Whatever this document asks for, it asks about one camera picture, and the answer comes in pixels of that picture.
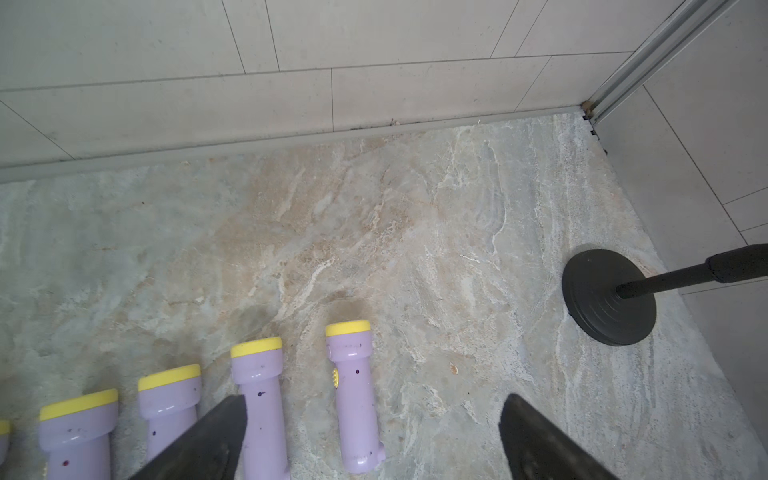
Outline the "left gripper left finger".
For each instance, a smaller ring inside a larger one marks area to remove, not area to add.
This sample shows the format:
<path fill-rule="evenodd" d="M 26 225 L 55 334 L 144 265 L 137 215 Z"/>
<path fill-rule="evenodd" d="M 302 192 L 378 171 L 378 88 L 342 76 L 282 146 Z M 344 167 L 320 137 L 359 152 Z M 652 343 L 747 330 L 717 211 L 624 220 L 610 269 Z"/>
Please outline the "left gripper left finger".
<path fill-rule="evenodd" d="M 227 396 L 132 479 L 232 480 L 246 427 L 245 396 Z"/>

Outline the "purple flashlight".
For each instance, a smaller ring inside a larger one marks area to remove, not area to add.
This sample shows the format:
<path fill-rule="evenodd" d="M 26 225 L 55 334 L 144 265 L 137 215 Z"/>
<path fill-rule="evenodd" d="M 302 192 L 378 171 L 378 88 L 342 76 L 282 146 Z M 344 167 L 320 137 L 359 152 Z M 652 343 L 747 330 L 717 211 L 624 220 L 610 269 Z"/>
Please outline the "purple flashlight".
<path fill-rule="evenodd" d="M 146 460 L 151 462 L 197 421 L 202 379 L 199 364 L 190 364 L 138 381 L 141 417 L 147 422 Z"/>
<path fill-rule="evenodd" d="M 370 322 L 354 320 L 326 327 L 326 346 L 334 365 L 333 382 L 344 468 L 367 473 L 381 464 L 385 447 L 379 425 L 370 357 L 373 335 Z"/>
<path fill-rule="evenodd" d="M 10 436 L 11 436 L 11 423 L 9 420 L 0 420 L 0 465 L 2 465 L 8 455 Z"/>
<path fill-rule="evenodd" d="M 231 349 L 232 378 L 244 395 L 247 426 L 241 458 L 246 479 L 288 479 L 285 419 L 279 376 L 284 359 L 279 337 Z"/>
<path fill-rule="evenodd" d="M 109 479 L 109 435 L 118 420 L 119 393 L 107 389 L 45 405 L 39 414 L 39 444 L 47 479 Z"/>

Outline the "black round stand base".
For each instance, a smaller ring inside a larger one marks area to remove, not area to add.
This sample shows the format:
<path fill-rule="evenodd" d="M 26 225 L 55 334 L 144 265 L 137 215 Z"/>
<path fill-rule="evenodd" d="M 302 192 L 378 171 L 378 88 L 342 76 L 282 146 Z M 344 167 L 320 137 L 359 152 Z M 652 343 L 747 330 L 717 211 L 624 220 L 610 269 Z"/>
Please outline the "black round stand base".
<path fill-rule="evenodd" d="M 644 340 L 654 329 L 657 293 L 766 275 L 765 243 L 719 253 L 699 265 L 652 277 L 644 276 L 617 252 L 590 249 L 566 263 L 561 287 L 569 315 L 585 333 L 609 346 L 628 346 Z"/>

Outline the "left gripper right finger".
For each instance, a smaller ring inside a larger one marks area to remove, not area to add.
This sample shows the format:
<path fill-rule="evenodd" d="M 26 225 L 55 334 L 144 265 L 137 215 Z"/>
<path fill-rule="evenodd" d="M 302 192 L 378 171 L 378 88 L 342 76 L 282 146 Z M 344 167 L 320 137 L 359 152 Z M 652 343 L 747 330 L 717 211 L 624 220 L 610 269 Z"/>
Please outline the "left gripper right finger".
<path fill-rule="evenodd" d="M 498 426 L 513 479 L 618 479 L 518 394 Z"/>

